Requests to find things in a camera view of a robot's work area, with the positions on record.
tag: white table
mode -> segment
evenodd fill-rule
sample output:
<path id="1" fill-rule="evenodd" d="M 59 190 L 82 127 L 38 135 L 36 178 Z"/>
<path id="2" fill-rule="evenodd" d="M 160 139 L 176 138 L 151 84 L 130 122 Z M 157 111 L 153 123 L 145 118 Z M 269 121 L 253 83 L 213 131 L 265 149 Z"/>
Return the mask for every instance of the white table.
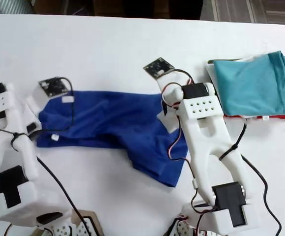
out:
<path id="1" fill-rule="evenodd" d="M 53 76 L 68 77 L 75 90 L 159 93 L 157 83 L 143 70 L 158 57 L 190 72 L 196 81 L 205 81 L 204 64 L 209 59 L 274 50 L 285 54 L 285 26 L 0 15 L 0 82 L 13 82 L 22 95 L 29 94 L 37 81 Z M 242 121 L 226 122 L 236 140 Z M 268 202 L 285 236 L 285 120 L 253 121 L 239 149 L 267 178 Z M 187 165 L 177 187 L 169 188 L 134 170 L 124 150 L 61 147 L 38 151 L 78 208 L 97 213 L 107 236 L 162 235 L 194 194 Z M 5 159 L 5 168 L 14 155 Z M 211 158 L 209 172 L 213 184 L 230 180 L 216 158 Z M 263 205 L 263 185 L 250 174 L 262 227 L 241 235 L 273 236 L 278 226 Z M 41 179 L 58 188 L 43 169 Z M 0 223 L 0 235 L 7 225 Z M 9 236 L 31 231 L 14 227 Z"/>

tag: red wire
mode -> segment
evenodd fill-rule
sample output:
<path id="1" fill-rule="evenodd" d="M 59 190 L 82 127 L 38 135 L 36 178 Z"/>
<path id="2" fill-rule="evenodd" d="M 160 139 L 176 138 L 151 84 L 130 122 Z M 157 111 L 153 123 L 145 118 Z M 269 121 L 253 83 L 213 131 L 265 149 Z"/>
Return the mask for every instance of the red wire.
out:
<path id="1" fill-rule="evenodd" d="M 165 101 L 165 99 L 164 99 L 164 97 L 163 97 L 163 93 L 164 93 L 164 91 L 167 89 L 167 87 L 168 87 L 169 85 L 178 85 L 178 86 L 180 86 L 180 87 L 182 87 L 182 85 L 180 85 L 180 84 L 177 83 L 177 82 L 170 82 L 170 83 L 168 83 L 167 85 L 165 85 L 164 88 L 163 88 L 162 91 L 161 91 L 162 101 L 163 101 L 168 107 L 172 107 L 172 106 L 174 106 L 174 105 L 180 104 L 180 102 L 175 102 L 175 103 L 173 103 L 172 105 L 169 105 L 169 104 Z"/>
<path id="2" fill-rule="evenodd" d="M 192 172 L 192 175 L 193 175 L 193 178 L 195 178 L 195 174 L 192 170 L 192 167 L 191 167 L 191 163 L 189 160 L 187 160 L 186 158 L 177 158 L 177 159 L 174 159 L 172 158 L 171 156 L 171 151 L 172 151 L 172 148 L 177 144 L 177 142 L 179 141 L 179 139 L 181 138 L 181 135 L 182 135 L 182 128 L 181 128 L 181 121 L 180 121 L 180 117 L 179 116 L 176 116 L 177 117 L 177 120 L 178 120 L 178 135 L 176 137 L 176 139 L 173 141 L 173 143 L 170 144 L 169 148 L 168 148 L 168 151 L 167 151 L 167 154 L 168 154 L 168 157 L 171 161 L 180 161 L 180 160 L 183 160 L 183 161 L 186 161 L 191 172 Z"/>

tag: folded fabric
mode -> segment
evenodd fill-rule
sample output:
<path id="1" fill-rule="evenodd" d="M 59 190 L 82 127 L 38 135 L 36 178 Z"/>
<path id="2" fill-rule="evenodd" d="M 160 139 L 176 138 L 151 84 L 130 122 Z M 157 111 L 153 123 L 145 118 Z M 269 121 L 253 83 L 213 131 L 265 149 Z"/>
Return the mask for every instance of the folded fabric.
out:
<path id="1" fill-rule="evenodd" d="M 228 116 L 285 115 L 285 56 L 253 61 L 215 60 L 219 97 Z"/>
<path id="2" fill-rule="evenodd" d="M 157 119 L 161 96 L 107 91 L 75 91 L 74 125 L 67 131 L 42 133 L 38 147 L 84 146 L 123 148 L 133 167 L 168 186 L 176 186 L 183 161 L 170 161 L 169 145 L 177 131 L 169 134 Z M 71 104 L 51 100 L 39 114 L 44 129 L 63 129 L 71 122 Z M 173 158 L 185 157 L 184 137 L 174 146 Z"/>

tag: floor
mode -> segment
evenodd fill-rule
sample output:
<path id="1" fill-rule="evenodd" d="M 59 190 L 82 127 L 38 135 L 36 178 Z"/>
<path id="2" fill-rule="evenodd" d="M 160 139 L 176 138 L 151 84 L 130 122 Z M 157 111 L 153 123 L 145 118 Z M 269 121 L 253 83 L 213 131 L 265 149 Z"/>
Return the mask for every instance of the floor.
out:
<path id="1" fill-rule="evenodd" d="M 285 0 L 203 1 L 201 20 L 285 24 Z M 121 4 L 122 0 L 69 0 L 66 14 L 124 17 Z M 167 0 L 155 0 L 155 18 L 169 18 Z"/>
<path id="2" fill-rule="evenodd" d="M 200 19 L 285 24 L 285 0 L 204 0 Z"/>

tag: folded teal towel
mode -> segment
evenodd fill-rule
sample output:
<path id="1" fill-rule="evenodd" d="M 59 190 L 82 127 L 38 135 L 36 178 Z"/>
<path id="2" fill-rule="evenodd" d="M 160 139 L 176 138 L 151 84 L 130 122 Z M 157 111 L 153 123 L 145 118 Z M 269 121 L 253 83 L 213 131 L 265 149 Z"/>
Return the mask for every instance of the folded teal towel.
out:
<path id="1" fill-rule="evenodd" d="M 254 61 L 215 60 L 219 97 L 228 116 L 285 115 L 285 56 Z"/>

